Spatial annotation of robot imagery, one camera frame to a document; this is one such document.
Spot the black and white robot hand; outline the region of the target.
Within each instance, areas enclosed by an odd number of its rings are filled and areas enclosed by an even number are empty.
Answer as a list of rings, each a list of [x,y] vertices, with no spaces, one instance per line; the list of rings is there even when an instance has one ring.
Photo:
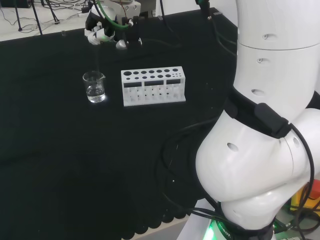
[[[113,43],[118,50],[141,47],[140,12],[141,4],[135,0],[93,0],[84,35],[92,45]]]

